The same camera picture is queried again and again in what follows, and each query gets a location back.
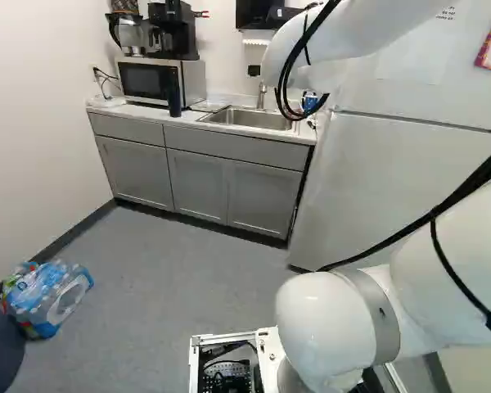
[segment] paper on refrigerator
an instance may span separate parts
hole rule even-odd
[[[377,79],[440,84],[458,36],[465,29],[471,0],[461,0],[441,11],[382,50]]]

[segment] white refrigerator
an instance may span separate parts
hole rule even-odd
[[[491,154],[491,70],[474,65],[491,30],[491,0],[462,0],[450,11],[451,19],[440,14],[349,63],[311,164],[289,264],[315,270],[366,250],[439,204]],[[396,247],[354,266],[389,262]],[[441,353],[455,393],[491,391],[490,355]]]

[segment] kitchen cabinet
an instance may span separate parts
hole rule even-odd
[[[226,160],[168,149],[175,210],[227,223]]]
[[[285,239],[302,175],[292,170],[230,161],[227,223]]]
[[[310,148],[89,113],[115,197],[287,239]]]
[[[116,197],[164,210],[174,209],[163,147],[104,137],[96,140]]]
[[[93,132],[102,137],[125,139],[132,142],[164,147],[164,126],[148,121],[89,114]]]

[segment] stainless steel sink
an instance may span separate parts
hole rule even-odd
[[[203,123],[242,125],[257,129],[272,129],[275,131],[291,132],[293,122],[286,119],[279,112],[259,111],[239,106],[230,106],[220,112],[207,115],[198,120]]]

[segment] blue object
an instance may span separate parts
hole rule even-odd
[[[94,281],[88,270],[61,260],[20,277],[7,293],[6,309],[30,337],[49,338],[73,313]]]
[[[318,104],[318,97],[315,93],[305,93],[302,109],[304,112],[310,112]]]

